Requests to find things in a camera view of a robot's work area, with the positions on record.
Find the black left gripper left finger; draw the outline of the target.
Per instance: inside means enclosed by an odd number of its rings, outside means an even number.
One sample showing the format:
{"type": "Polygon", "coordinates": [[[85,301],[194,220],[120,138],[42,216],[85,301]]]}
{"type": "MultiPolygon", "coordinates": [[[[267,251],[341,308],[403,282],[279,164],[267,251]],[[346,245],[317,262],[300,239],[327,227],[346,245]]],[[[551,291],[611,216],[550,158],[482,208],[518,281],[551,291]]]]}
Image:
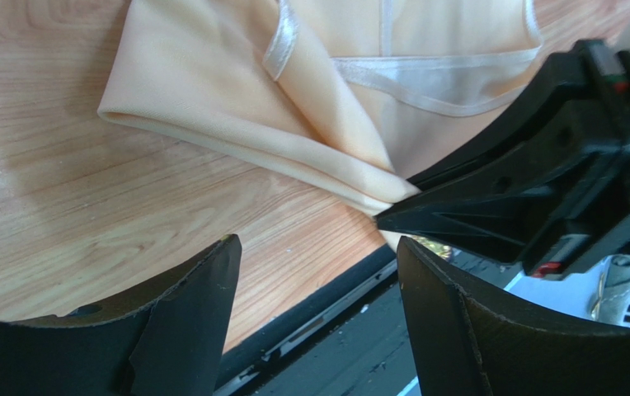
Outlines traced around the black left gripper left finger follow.
{"type": "Polygon", "coordinates": [[[211,395],[241,255],[230,234],[68,315],[0,321],[0,395],[211,395]]]}

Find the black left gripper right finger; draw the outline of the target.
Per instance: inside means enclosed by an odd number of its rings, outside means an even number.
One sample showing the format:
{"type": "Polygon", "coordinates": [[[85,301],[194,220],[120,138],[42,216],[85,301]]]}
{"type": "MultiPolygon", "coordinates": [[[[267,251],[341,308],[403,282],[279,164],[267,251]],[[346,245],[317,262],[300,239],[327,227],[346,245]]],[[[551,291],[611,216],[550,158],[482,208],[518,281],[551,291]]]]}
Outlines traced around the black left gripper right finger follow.
{"type": "Polygon", "coordinates": [[[424,395],[630,395],[630,328],[516,297],[410,238],[397,272],[424,395]]]}

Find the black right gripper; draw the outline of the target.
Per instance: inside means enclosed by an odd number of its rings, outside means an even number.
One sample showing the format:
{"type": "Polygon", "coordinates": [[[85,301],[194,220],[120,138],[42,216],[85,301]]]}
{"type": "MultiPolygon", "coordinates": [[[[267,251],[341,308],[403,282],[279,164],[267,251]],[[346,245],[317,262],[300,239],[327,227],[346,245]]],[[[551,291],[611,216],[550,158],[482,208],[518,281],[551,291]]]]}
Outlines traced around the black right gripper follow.
{"type": "Polygon", "coordinates": [[[501,115],[409,181],[426,191],[377,215],[380,229],[550,280],[630,257],[630,50],[579,40],[550,54],[501,115]],[[541,129],[548,156],[501,158],[541,129]]]}

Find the beige cloth napkin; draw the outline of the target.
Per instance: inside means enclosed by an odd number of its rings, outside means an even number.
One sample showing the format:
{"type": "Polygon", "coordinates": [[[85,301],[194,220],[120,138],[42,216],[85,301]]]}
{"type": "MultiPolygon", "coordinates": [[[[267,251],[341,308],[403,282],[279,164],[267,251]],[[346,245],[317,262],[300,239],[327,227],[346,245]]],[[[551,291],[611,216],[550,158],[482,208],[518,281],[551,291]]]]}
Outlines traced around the beige cloth napkin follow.
{"type": "Polygon", "coordinates": [[[98,114],[374,216],[523,91],[542,45],[530,1],[133,1],[98,114]]]}

